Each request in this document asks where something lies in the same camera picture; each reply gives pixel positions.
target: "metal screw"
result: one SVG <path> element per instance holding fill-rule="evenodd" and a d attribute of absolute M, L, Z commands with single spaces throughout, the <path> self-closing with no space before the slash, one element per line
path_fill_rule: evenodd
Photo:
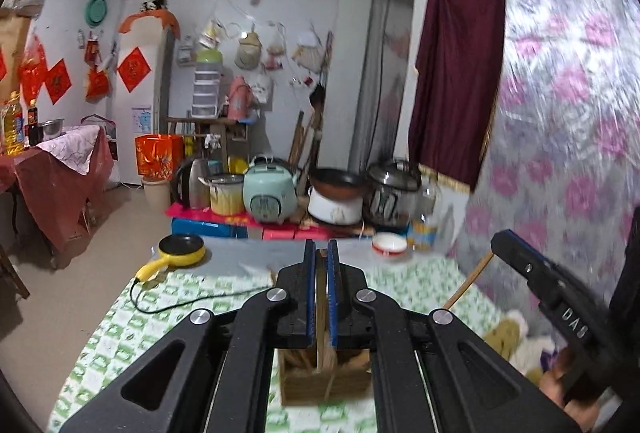
<path fill-rule="evenodd" d="M 369 288 L 364 288 L 356 292 L 356 298 L 363 303 L 370 303 L 376 299 L 376 293 Z"/>
<path fill-rule="evenodd" d="M 433 313 L 433 320 L 439 325 L 448 325 L 453 321 L 453 316 L 448 310 L 436 310 Z"/>
<path fill-rule="evenodd" d="M 287 297 L 287 291 L 284 288 L 272 288 L 267 292 L 267 299 L 269 301 L 282 301 Z"/>
<path fill-rule="evenodd" d="M 198 310 L 194 310 L 191 315 L 189 315 L 189 320 L 194 325 L 203 325 L 211 318 L 211 312 L 205 310 L 204 308 L 200 308 Z"/>

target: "frying pan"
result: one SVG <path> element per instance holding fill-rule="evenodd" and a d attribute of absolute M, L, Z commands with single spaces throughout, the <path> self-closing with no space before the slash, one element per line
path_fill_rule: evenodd
<path fill-rule="evenodd" d="M 362 176 L 341 169 L 316 168 L 309 176 L 314 189 L 330 200 L 353 200 L 367 189 Z"/>
<path fill-rule="evenodd" d="M 147 281 L 163 267 L 188 267 L 199 262 L 206 249 L 197 235 L 169 235 L 158 244 L 160 257 L 147 263 L 136 273 L 136 279 Z"/>

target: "red tablecloth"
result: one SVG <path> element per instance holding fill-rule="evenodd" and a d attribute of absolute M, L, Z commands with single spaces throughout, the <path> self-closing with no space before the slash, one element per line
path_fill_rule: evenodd
<path fill-rule="evenodd" d="M 69 238 L 83 231 L 78 220 L 85 201 L 90 200 L 98 212 L 106 209 L 104 188 L 112 168 L 101 129 L 87 175 L 69 169 L 46 151 L 30 148 L 14 157 L 0 156 L 0 193 L 17 181 L 33 220 L 60 251 Z"/>

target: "black metal arm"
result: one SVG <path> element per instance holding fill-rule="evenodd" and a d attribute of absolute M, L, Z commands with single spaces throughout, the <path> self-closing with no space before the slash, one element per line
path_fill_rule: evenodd
<path fill-rule="evenodd" d="M 639 380 L 623 373 L 632 368 L 632 355 L 601 307 L 580 282 L 513 233 L 498 233 L 492 247 L 527 277 L 542 311 L 580 353 L 577 377 L 565 381 L 568 391 L 620 389 L 628 400 L 607 433 L 631 431 Z M 315 258 L 307 241 L 302 263 L 281 270 L 275 288 L 240 310 L 220 316 L 193 311 L 69 419 L 62 433 L 262 433 L 273 350 L 312 344 Z M 370 349 L 380 432 L 580 432 L 451 312 L 407 311 L 367 288 L 361 270 L 340 263 L 335 241 L 328 245 L 327 272 L 332 340 L 339 350 Z M 562 317 L 567 308 L 579 319 L 575 330 Z M 578 335 L 581 323 L 588 329 Z"/>

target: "pressure cooker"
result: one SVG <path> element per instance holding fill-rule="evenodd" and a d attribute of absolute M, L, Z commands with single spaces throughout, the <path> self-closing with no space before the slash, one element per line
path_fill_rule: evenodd
<path fill-rule="evenodd" d="M 404 231 L 414 215 L 422 185 L 417 164 L 397 158 L 375 164 L 367 172 L 367 181 L 366 222 Z"/>

